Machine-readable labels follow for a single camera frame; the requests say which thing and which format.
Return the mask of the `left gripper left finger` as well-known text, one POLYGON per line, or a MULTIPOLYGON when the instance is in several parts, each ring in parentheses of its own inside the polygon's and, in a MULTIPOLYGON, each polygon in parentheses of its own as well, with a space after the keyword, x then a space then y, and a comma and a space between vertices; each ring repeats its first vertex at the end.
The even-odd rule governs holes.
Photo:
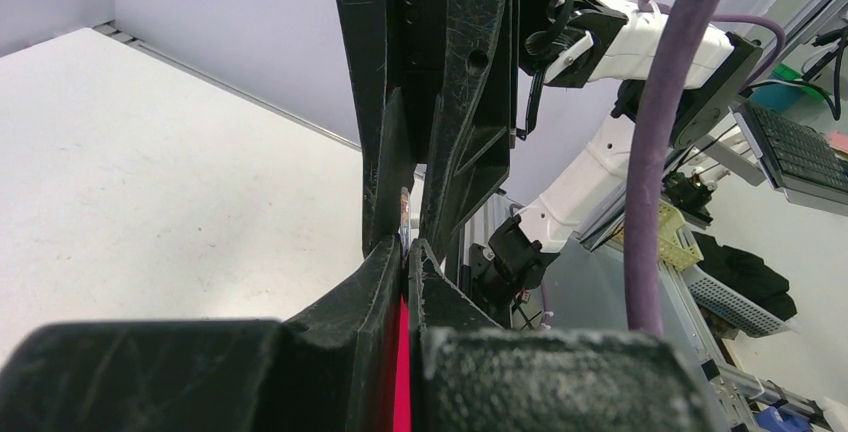
POLYGON ((402 247, 283 321, 57 323, 1 371, 5 431, 388 431, 402 247))

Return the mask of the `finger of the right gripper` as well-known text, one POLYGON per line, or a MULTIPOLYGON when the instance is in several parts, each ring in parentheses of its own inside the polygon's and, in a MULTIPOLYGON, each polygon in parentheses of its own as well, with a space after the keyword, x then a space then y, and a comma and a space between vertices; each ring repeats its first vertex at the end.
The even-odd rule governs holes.
POLYGON ((404 111, 395 0, 336 0, 362 150, 362 252, 401 223, 415 161, 404 111))
POLYGON ((509 169, 510 0, 445 1, 443 81, 419 233, 437 262, 509 169))

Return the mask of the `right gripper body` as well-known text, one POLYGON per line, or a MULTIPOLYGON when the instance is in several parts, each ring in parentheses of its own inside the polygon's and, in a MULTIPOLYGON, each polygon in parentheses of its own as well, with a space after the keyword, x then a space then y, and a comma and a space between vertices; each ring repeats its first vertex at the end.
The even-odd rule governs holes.
POLYGON ((391 0, 417 164, 502 164, 547 86, 584 86, 626 26, 607 0, 391 0))

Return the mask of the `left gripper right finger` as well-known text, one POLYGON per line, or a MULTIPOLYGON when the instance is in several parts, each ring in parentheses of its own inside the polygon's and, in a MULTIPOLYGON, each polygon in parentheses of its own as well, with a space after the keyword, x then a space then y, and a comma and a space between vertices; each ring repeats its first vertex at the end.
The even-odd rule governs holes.
POLYGON ((659 338, 499 327, 447 280, 430 246, 408 255, 416 431, 709 431, 706 398, 659 338))

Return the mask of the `red t-shirt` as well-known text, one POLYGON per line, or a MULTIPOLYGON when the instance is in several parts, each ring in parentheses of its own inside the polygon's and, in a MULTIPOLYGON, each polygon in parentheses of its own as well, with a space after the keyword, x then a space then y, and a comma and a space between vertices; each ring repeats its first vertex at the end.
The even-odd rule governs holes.
POLYGON ((409 310, 404 299, 400 302, 398 333, 392 431, 411 432, 409 310))

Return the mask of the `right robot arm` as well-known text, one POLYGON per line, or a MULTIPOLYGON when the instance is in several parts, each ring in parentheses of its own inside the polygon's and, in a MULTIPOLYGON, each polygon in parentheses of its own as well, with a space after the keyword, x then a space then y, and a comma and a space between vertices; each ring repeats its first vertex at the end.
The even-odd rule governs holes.
POLYGON ((667 151, 746 82, 759 51, 719 0, 336 0, 363 150, 362 245, 399 232, 426 168, 420 237, 437 260, 506 180, 545 87, 620 82, 614 111, 551 187, 502 225, 471 289, 492 309, 539 285, 594 207, 626 191, 625 300, 658 305, 656 216, 667 151))

